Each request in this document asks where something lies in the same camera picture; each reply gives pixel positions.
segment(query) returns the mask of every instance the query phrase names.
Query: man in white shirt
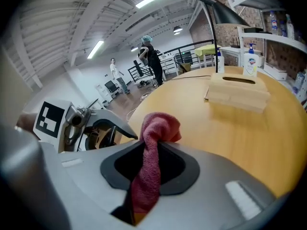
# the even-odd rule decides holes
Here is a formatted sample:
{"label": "man in white shirt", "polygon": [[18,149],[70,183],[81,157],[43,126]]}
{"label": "man in white shirt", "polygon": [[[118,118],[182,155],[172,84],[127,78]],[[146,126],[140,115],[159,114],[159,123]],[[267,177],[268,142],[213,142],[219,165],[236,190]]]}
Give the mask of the man in white shirt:
{"label": "man in white shirt", "polygon": [[120,83],[120,85],[121,85],[121,87],[123,88],[124,92],[125,92],[126,94],[129,94],[129,93],[130,93],[130,90],[128,90],[128,88],[127,88],[127,86],[126,86],[124,80],[123,80],[123,79],[121,78],[121,76],[119,75],[119,74],[121,74],[121,75],[124,76],[124,74],[121,73],[119,70],[117,70],[117,68],[116,68],[116,66],[115,66],[115,59],[114,59],[114,58],[111,59],[110,69],[111,69],[111,73],[112,73],[112,75],[113,75],[113,80],[116,79],[116,80]]}

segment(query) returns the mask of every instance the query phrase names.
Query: hand sanitizer bottle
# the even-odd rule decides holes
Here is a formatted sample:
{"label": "hand sanitizer bottle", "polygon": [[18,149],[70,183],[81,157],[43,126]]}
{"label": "hand sanitizer bottle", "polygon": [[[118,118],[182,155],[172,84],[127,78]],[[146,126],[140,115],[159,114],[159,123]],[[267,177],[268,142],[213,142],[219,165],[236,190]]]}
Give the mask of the hand sanitizer bottle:
{"label": "hand sanitizer bottle", "polygon": [[218,73],[224,73],[225,72],[225,67],[224,67],[225,59],[221,55],[220,48],[217,48],[217,63],[218,63],[217,64],[217,72]]}
{"label": "hand sanitizer bottle", "polygon": [[250,44],[248,53],[244,54],[243,75],[256,77],[260,59],[254,54],[253,45],[255,44]]}

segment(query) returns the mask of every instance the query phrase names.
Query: brick wall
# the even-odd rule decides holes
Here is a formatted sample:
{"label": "brick wall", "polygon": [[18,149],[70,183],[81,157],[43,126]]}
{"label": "brick wall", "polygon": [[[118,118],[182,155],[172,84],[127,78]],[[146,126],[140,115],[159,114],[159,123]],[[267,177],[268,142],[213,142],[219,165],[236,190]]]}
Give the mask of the brick wall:
{"label": "brick wall", "polygon": [[[230,8],[227,0],[218,0],[227,7]],[[244,7],[237,6],[236,12],[240,13]],[[229,25],[216,25],[214,21],[214,16],[212,9],[209,7],[209,12],[213,19],[214,29],[216,34],[217,44],[221,46],[229,46],[233,44],[233,39],[235,40],[238,37],[238,31],[236,27]],[[277,15],[277,23],[280,25],[280,20],[285,21],[285,12],[278,11]],[[245,7],[240,15],[250,26],[259,27],[261,26],[260,14],[259,10]],[[264,13],[264,20],[266,24],[266,28],[268,32],[272,32],[270,13]],[[209,25],[204,26],[202,23],[208,23],[205,13],[202,12],[199,14],[198,18],[195,20],[194,24],[190,28],[192,39],[194,42],[197,42],[196,35],[210,35],[210,27]],[[244,38],[244,46],[249,47],[249,43],[255,43],[255,49],[260,50],[264,53],[264,40],[260,38]],[[292,78],[296,78],[296,75],[299,71],[302,71],[307,66],[307,55],[303,52],[280,43],[276,43],[273,41],[267,41],[267,62],[273,65],[277,65],[282,69],[285,69],[288,75]],[[231,56],[225,57],[225,64],[227,65],[237,65],[236,58]]]}

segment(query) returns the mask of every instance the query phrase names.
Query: white shirt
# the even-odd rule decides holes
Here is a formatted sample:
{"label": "white shirt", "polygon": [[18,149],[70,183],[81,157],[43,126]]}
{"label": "white shirt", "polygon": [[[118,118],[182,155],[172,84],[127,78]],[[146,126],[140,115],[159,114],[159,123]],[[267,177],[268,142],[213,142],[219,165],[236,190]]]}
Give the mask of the white shirt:
{"label": "white shirt", "polygon": [[120,78],[119,71],[117,70],[116,66],[113,63],[111,63],[110,69],[111,69],[111,72],[113,73],[113,77],[115,79],[119,79]]}

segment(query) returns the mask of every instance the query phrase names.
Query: wooden tissue box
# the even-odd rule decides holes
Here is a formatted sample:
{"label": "wooden tissue box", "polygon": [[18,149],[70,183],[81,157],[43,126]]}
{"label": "wooden tissue box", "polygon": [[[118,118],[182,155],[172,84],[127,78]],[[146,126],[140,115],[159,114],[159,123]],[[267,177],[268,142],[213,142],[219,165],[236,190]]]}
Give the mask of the wooden tissue box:
{"label": "wooden tissue box", "polygon": [[230,73],[214,73],[205,99],[209,102],[231,105],[262,113],[270,98],[260,78]]}

